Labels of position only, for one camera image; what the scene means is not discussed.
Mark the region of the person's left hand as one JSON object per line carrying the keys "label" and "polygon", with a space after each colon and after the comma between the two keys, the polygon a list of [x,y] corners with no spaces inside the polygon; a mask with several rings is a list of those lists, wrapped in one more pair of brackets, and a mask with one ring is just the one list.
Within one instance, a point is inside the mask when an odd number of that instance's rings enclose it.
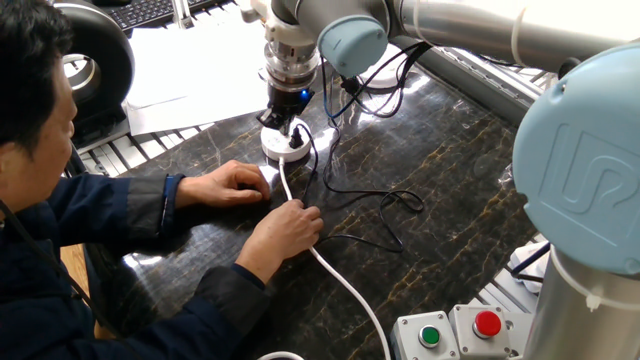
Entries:
{"label": "person's left hand", "polygon": [[177,187],[177,209],[192,205],[228,208],[270,199],[270,187],[260,169],[236,160],[198,177],[185,177]]}

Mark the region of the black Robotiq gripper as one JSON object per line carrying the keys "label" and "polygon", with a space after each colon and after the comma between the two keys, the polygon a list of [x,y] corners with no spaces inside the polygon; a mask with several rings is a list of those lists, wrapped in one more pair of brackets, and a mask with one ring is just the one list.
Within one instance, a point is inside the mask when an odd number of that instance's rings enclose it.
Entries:
{"label": "black Robotiq gripper", "polygon": [[277,130],[283,136],[290,137],[293,118],[304,111],[314,95],[315,91],[311,88],[284,91],[270,85],[267,109],[260,112],[256,120],[263,127]]}

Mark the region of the person's right hand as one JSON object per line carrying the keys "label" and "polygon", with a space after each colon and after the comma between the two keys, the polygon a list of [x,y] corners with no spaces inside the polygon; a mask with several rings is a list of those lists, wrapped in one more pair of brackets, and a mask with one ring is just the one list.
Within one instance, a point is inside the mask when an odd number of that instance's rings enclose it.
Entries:
{"label": "person's right hand", "polygon": [[285,260],[318,242],[323,226],[318,207],[305,208],[297,199],[287,201],[256,225],[235,263],[266,284]]}

